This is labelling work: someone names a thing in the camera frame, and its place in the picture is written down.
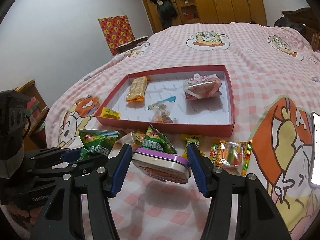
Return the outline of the green pea snack bag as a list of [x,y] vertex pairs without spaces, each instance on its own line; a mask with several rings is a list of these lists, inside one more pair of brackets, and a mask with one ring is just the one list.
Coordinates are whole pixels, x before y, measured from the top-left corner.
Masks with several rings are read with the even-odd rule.
[[110,154],[115,142],[118,140],[118,131],[82,129],[79,131],[82,142],[80,157],[84,160],[96,155],[107,156]]

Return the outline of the purple candy tin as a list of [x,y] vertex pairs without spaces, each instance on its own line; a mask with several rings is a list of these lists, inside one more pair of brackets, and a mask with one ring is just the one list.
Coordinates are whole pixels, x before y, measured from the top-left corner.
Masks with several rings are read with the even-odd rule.
[[186,184],[191,176],[189,162],[179,155],[138,148],[132,163],[145,175],[178,184]]

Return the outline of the yellow green lime candy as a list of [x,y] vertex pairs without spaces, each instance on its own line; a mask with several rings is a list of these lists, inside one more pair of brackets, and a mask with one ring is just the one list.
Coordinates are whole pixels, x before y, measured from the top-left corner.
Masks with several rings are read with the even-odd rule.
[[181,134],[180,139],[185,141],[185,148],[184,148],[184,152],[182,154],[182,158],[187,160],[188,159],[187,150],[188,150],[189,145],[195,144],[197,146],[197,148],[199,148],[202,136],[201,135]]

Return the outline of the clear orange candy wrapper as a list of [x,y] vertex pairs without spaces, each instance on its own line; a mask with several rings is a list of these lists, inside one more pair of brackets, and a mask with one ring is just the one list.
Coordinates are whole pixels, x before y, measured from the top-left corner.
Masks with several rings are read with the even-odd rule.
[[136,149],[142,147],[144,138],[145,132],[143,131],[130,132],[117,140],[116,143],[121,144],[121,146],[124,144],[129,144],[132,148],[132,151],[135,152]]

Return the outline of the wooden side shelf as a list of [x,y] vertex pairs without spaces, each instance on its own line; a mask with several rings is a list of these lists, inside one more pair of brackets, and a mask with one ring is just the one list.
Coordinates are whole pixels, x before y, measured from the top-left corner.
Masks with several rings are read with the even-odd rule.
[[31,151],[46,148],[45,125],[49,107],[39,93],[35,80],[29,81],[16,90],[30,98],[25,111],[28,119],[25,121],[23,128],[24,150]]

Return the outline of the burger gummy candy pack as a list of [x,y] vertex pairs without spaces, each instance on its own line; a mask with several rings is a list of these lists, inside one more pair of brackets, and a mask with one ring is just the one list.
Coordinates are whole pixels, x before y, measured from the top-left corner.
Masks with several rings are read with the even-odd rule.
[[236,169],[245,176],[252,153],[252,140],[228,141],[214,138],[210,148],[210,160],[216,167]]

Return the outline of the orange wafer biscuit pack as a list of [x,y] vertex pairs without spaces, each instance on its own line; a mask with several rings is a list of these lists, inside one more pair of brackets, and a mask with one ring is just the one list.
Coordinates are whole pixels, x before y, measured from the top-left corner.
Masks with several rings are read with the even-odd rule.
[[126,96],[127,102],[141,102],[145,98],[145,91],[150,78],[147,76],[138,77],[133,80]]

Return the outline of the clear blue-topped candy bag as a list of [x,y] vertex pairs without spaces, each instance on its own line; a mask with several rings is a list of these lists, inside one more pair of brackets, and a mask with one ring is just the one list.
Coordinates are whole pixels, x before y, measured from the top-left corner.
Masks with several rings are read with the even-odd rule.
[[152,122],[170,124],[174,123],[174,120],[170,117],[171,111],[176,101],[176,96],[157,101],[151,105],[148,105],[148,110],[152,111]]

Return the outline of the red shallow cardboard tray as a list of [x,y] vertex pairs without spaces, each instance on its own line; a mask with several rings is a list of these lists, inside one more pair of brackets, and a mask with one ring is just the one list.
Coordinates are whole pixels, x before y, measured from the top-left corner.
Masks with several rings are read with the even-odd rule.
[[[183,84],[196,74],[218,77],[219,93],[212,98],[186,99]],[[144,100],[127,102],[133,81],[143,76],[149,78]],[[152,125],[163,133],[231,137],[234,109],[231,79],[225,66],[183,66],[124,75],[95,117],[102,125],[117,128],[147,129]]]

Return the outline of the red yellow patterned board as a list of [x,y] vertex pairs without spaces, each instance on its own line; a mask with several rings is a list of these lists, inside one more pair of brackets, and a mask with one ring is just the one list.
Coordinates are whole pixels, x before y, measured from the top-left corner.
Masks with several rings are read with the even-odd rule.
[[126,15],[99,18],[98,22],[112,56],[117,54],[118,46],[130,43],[135,39]]

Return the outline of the pink jelly drink pouch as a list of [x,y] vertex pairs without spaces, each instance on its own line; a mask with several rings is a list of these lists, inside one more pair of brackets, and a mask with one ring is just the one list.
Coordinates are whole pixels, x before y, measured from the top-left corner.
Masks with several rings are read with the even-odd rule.
[[201,76],[199,73],[183,82],[187,100],[200,100],[220,96],[221,80],[216,74]]

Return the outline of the pink checkered bedsheet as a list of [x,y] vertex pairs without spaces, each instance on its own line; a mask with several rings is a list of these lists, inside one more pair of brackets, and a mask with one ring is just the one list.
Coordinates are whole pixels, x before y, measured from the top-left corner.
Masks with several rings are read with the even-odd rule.
[[308,230],[319,212],[319,189],[309,185],[310,115],[319,112],[319,52],[297,31],[257,24],[190,24],[152,35],[72,82],[46,118],[50,147],[81,145],[80,129],[102,129],[97,110],[110,96],[126,124],[151,124],[148,105],[174,96],[173,123],[162,127],[182,154],[188,134],[251,141],[245,167],[272,197],[292,239]]

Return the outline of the hanging dark clothes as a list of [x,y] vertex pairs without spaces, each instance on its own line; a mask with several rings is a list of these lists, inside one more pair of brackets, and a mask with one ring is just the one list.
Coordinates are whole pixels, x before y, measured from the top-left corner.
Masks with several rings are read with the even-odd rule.
[[171,0],[150,0],[157,7],[157,14],[162,29],[173,26],[173,20],[178,17],[178,13]]

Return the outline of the wooden wardrobe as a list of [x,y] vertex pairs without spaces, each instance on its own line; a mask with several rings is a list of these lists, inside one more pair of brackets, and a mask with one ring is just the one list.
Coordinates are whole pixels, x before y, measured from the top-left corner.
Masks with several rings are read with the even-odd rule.
[[[153,32],[163,30],[156,5],[142,0]],[[177,11],[174,25],[246,22],[266,26],[263,0],[171,0]]]

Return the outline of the dark wooden headboard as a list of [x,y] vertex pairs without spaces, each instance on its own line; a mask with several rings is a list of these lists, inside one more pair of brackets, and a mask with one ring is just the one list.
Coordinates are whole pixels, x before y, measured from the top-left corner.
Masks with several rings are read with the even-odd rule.
[[303,36],[310,43],[313,51],[319,50],[319,19],[311,8],[301,8],[295,11],[282,11],[282,14],[295,25],[304,25]]

